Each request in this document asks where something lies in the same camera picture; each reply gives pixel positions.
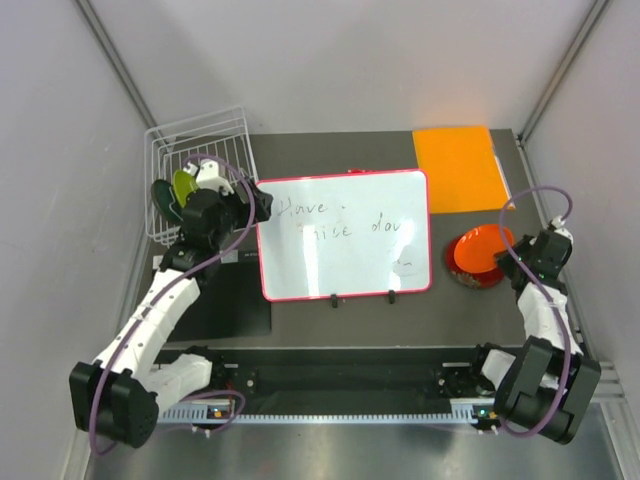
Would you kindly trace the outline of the dark green plate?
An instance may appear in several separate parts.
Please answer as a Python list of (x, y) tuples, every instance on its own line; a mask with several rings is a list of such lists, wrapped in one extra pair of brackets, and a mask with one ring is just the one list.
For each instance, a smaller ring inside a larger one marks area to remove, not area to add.
[(151, 185), (150, 193), (159, 214), (170, 224), (179, 225), (182, 222), (182, 207), (172, 184), (164, 179), (155, 180)]

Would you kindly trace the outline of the lime green plate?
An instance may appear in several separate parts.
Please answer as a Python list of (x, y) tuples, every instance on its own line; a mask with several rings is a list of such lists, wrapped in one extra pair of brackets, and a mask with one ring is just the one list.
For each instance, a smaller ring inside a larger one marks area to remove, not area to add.
[(172, 187), (181, 208), (186, 206), (189, 195), (199, 189), (196, 178), (184, 170), (174, 172)]

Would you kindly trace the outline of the red floral plate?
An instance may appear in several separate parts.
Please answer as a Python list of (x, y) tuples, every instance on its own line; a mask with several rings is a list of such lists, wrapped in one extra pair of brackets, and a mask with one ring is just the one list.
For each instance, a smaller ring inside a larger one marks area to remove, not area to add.
[(454, 259), (454, 251), (460, 239), (461, 236), (458, 236), (451, 240), (444, 253), (444, 264), (452, 278), (459, 284), (476, 290), (497, 286), (504, 279), (504, 274), (499, 268), (481, 274), (472, 274), (459, 267)]

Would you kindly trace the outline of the orange plate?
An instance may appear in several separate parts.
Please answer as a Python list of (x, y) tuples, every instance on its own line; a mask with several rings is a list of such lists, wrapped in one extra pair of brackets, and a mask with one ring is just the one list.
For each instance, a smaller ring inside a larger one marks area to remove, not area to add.
[(513, 233), (507, 227), (484, 224), (472, 228), (455, 244), (455, 263), (471, 274), (484, 274), (496, 269), (494, 256), (506, 250), (503, 237), (510, 246), (514, 245)]

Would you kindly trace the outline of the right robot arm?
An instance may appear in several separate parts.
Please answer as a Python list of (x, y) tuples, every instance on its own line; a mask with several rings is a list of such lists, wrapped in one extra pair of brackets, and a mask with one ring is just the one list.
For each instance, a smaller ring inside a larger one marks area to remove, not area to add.
[(512, 249), (495, 259), (515, 292), (526, 341), (515, 355), (485, 344), (484, 358), (466, 372), (467, 384), (481, 396), (495, 391), (494, 411), (505, 427), (566, 445), (601, 378), (599, 363), (583, 353), (570, 332), (568, 291), (559, 280), (573, 238), (567, 229), (550, 226), (535, 237), (524, 236)]

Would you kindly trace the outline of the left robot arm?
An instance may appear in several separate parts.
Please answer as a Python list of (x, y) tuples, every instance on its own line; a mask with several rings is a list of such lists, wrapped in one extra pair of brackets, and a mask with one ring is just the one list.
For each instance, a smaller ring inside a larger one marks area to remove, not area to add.
[(69, 376), (75, 426), (90, 436), (141, 447), (160, 416), (190, 394), (216, 396), (227, 374), (206, 357), (183, 353), (152, 369), (178, 321), (214, 277), (226, 240), (246, 237), (272, 215), (273, 197), (249, 179), (245, 193), (198, 188), (187, 196), (176, 241), (164, 254), (141, 303), (114, 340), (92, 362), (77, 363)]

